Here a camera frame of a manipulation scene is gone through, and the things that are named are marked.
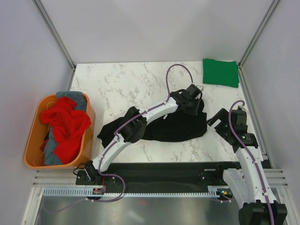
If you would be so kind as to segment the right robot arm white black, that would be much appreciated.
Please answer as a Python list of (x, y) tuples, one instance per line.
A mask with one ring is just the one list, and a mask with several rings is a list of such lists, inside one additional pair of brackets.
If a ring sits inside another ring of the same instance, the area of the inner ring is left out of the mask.
[(228, 112), (222, 108), (207, 121), (233, 148), (241, 169), (221, 168), (215, 172), (219, 184), (227, 184), (239, 206), (241, 225), (282, 225), (287, 208), (273, 194), (260, 159), (254, 134), (248, 132), (247, 114), (242, 109)]

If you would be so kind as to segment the black t shirt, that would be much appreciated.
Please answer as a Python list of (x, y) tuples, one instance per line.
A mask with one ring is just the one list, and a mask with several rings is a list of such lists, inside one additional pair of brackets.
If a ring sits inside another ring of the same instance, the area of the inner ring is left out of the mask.
[[(207, 114), (203, 109), (204, 101), (201, 99), (197, 115), (176, 111), (158, 118), (146, 127), (141, 140), (176, 143), (201, 137), (207, 131)], [(122, 124), (123, 117), (102, 127), (97, 138), (102, 141), (104, 147), (107, 147), (114, 138), (113, 133)]]

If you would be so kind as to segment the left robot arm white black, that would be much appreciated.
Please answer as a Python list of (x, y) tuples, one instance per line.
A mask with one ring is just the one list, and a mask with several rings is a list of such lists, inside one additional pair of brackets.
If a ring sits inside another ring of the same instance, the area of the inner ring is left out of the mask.
[(130, 107), (123, 117), (122, 124), (113, 133), (114, 138), (105, 150), (83, 168), (86, 178), (92, 184), (99, 184), (112, 161), (130, 144), (136, 143), (144, 136), (146, 127), (156, 119), (176, 111), (197, 115), (203, 96), (202, 91), (194, 84), (187, 89), (168, 92), (163, 101), (138, 110)]

